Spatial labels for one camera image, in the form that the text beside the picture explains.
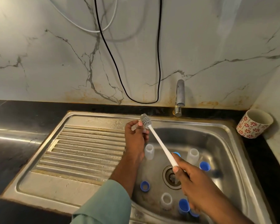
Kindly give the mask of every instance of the ceramic mug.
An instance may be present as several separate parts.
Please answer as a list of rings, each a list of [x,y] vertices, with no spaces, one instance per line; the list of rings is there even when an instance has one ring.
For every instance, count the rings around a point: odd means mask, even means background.
[[[256,138],[273,123],[270,114],[259,110],[250,109],[240,120],[236,127],[237,132],[246,138]]]

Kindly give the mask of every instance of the stainless steel sink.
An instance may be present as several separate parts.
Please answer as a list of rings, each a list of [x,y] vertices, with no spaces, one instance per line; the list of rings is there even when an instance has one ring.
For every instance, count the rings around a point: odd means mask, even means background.
[[[135,115],[69,112],[47,137],[28,164],[0,196],[3,199],[72,214],[108,179],[124,152],[124,126]],[[222,192],[255,223],[271,223],[242,143],[232,123],[174,117],[151,117],[153,126],[171,152],[186,159],[196,148],[199,162],[211,165],[209,176]],[[194,218],[178,212],[186,198],[172,166],[157,140],[153,160],[144,159],[132,195],[130,223],[213,223],[205,214]],[[142,181],[150,183],[146,193]],[[173,207],[160,207],[161,195],[173,198]]]

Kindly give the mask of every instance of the drain strainer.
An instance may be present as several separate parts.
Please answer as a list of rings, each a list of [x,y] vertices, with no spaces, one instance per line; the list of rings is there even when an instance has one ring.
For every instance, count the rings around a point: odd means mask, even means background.
[[[170,189],[181,189],[180,181],[175,177],[172,166],[169,165],[163,170],[163,180]]]

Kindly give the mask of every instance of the left hand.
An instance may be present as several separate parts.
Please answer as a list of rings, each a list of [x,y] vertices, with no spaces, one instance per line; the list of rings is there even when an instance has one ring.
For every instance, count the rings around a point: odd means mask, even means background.
[[[125,125],[124,137],[126,144],[126,154],[130,154],[136,161],[141,162],[144,158],[144,143],[148,141],[149,131],[143,128],[143,123],[138,120],[133,120]]]

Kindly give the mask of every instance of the kitchen countertop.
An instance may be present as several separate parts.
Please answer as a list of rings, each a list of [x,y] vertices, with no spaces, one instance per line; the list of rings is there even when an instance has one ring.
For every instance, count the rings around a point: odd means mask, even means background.
[[[172,116],[173,108],[0,101],[0,194],[69,110]],[[229,119],[235,124],[244,113],[245,111],[235,110],[182,109],[183,117]],[[272,211],[276,222],[280,223],[280,165],[262,136],[256,139],[242,139],[247,158],[254,169],[254,175],[257,176],[256,181],[269,204],[268,210]],[[70,221],[71,217],[67,215],[0,200],[0,223]]]

